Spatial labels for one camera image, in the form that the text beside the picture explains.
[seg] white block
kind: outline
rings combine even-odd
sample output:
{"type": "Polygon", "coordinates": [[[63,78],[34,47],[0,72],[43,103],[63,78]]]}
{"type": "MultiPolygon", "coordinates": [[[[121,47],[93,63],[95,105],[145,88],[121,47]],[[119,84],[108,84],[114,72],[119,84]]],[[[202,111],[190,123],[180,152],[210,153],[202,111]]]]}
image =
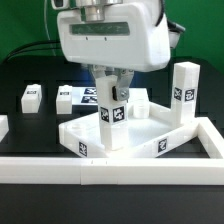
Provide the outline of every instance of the white block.
{"type": "Polygon", "coordinates": [[[195,117],[200,66],[191,62],[174,66],[171,100],[174,128],[190,122],[195,117]]]}
{"type": "Polygon", "coordinates": [[[198,138],[210,158],[224,159],[224,139],[208,118],[199,118],[198,138]]]}
{"type": "Polygon", "coordinates": [[[0,142],[9,131],[8,118],[6,115],[0,116],[0,142]]]}
{"type": "Polygon", "coordinates": [[[87,160],[81,167],[81,184],[117,184],[117,172],[113,161],[105,159],[87,160]]]}
{"type": "Polygon", "coordinates": [[[106,150],[123,149],[128,145],[127,101],[115,101],[112,89],[117,77],[96,79],[101,143],[106,150]]]}
{"type": "Polygon", "coordinates": [[[0,158],[0,183],[81,184],[84,160],[73,158],[0,158]]]}
{"type": "Polygon", "coordinates": [[[72,86],[59,86],[56,99],[57,114],[72,113],[72,86]]]}
{"type": "Polygon", "coordinates": [[[21,99],[23,113],[38,113],[41,99],[41,86],[28,85],[21,99]]]}

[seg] green wall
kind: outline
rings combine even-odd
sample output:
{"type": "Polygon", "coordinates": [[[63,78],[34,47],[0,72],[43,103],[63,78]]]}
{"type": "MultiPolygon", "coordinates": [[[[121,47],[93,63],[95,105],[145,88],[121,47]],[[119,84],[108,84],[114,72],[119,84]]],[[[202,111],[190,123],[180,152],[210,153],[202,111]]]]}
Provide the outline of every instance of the green wall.
{"type": "MultiPolygon", "coordinates": [[[[44,0],[0,1],[0,60],[16,47],[47,39],[43,9],[44,0]]],[[[56,39],[57,12],[50,0],[48,9],[50,35],[56,39]]],[[[187,28],[173,55],[206,59],[224,74],[224,1],[166,0],[166,10],[170,20],[187,28]]]]}

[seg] small white block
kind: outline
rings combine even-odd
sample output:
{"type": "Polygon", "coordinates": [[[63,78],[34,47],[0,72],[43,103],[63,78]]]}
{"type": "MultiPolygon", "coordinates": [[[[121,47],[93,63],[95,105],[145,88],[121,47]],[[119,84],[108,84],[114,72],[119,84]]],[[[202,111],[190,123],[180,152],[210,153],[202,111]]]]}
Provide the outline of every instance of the small white block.
{"type": "Polygon", "coordinates": [[[57,114],[72,113],[72,86],[59,86],[56,108],[57,114]]]}
{"type": "Polygon", "coordinates": [[[9,131],[8,118],[6,115],[0,116],[0,142],[9,131]]]}
{"type": "Polygon", "coordinates": [[[21,99],[23,113],[38,113],[41,99],[41,86],[28,85],[21,99]]]}

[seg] black table surface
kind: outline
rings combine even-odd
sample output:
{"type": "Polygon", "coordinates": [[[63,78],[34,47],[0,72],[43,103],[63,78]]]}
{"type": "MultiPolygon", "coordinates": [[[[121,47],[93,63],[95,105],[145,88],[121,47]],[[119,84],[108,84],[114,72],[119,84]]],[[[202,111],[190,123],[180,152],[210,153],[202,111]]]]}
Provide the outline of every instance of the black table surface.
{"type": "MultiPolygon", "coordinates": [[[[224,76],[207,61],[172,59],[161,70],[137,73],[131,87],[147,88],[152,102],[170,106],[176,62],[201,65],[196,116],[209,117],[224,136],[224,76]]],[[[58,124],[97,111],[74,107],[56,115],[58,86],[93,86],[88,71],[63,57],[23,56],[0,66],[0,115],[8,115],[9,133],[0,156],[78,157],[59,144],[58,124]],[[29,84],[42,86],[38,114],[22,114],[29,84]]],[[[195,138],[165,158],[208,158],[195,138]]],[[[0,185],[0,223],[223,223],[223,186],[77,186],[0,185]]]]}

